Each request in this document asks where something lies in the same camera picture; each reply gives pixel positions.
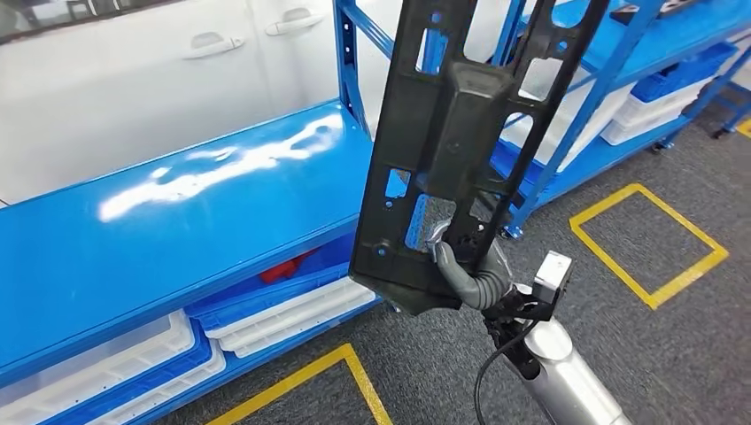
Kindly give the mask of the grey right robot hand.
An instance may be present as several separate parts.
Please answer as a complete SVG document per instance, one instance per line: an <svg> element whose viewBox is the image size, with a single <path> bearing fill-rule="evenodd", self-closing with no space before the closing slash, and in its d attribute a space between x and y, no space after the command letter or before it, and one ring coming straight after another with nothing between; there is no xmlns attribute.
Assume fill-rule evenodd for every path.
<svg viewBox="0 0 751 425"><path fill-rule="evenodd" d="M469 274L457 262L451 246L443 241L449 220L439 221L431 230L426 244L430 256L460 300L477 311L485 310L509 294L514 286L507 256L496 237L480 261L475 274Z"/></svg>

